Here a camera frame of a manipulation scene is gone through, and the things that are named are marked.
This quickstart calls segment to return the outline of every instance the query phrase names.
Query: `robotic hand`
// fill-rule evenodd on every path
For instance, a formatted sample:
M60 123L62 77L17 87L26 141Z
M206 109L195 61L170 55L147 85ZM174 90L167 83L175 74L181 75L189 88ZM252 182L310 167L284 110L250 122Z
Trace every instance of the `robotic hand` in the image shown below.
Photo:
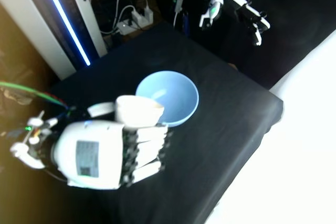
M210 0L206 13L201 16L199 27L210 28L213 21L220 17L222 9L229 14L233 13L239 22L247 26L255 46L261 45L261 33L270 28L270 23L265 20L265 12L256 11L246 0Z
M127 106L125 113L127 104L124 104L123 113L120 108L116 109L119 114L116 118L125 122L75 122L69 124L60 137L51 131L58 118L43 121L41 113L29 119L30 130L26 137L23 142L14 143L10 151L31 168L56 167L67 178L69 186L91 189L130 186L164 168L161 161L169 146L167 135L170 135L167 127L157 125L157 120L155 125L144 118L140 121L139 112L147 110L151 114L154 111L147 106L150 103L156 109L160 107L151 100L138 104L142 105L142 111Z

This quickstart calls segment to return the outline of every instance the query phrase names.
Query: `white cloth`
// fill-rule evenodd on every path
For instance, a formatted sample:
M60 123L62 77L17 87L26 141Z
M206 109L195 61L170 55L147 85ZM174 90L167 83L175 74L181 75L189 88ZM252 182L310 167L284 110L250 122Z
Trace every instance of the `white cloth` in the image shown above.
M207 224L336 223L336 31L272 89L281 121Z

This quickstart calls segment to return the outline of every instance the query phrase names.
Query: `black curtain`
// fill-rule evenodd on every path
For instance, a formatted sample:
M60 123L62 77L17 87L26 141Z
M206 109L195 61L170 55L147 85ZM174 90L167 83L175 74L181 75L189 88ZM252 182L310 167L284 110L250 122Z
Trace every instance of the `black curtain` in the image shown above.
M263 44L254 47L246 28L225 14L210 31L200 31L197 23L203 10L197 9L197 3L201 0L188 1L188 8L195 10L192 38L266 88L336 29L336 0L251 0L252 7L268 13L271 24L262 34Z

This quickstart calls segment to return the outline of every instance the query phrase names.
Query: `table surface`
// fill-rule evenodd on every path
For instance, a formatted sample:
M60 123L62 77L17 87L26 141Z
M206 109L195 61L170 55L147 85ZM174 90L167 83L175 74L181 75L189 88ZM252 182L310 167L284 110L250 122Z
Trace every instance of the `table surface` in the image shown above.
M69 197L77 197L76 209L87 216L95 212L96 221L204 223L280 119L281 100L167 23L60 82L52 93L68 104L88 107L134 94L143 78L161 70L180 72L196 84L198 109L173 128L165 171L115 191L65 189Z

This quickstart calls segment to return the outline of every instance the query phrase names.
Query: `power strip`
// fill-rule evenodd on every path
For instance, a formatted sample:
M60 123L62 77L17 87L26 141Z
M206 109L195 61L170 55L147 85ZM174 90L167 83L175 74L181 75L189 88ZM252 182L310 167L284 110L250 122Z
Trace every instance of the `power strip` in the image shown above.
M137 11L132 11L132 23L129 25L129 19L117 23L117 28L121 35L130 34L136 30L141 30L146 26L153 24L153 11L148 7L144 10L144 16Z

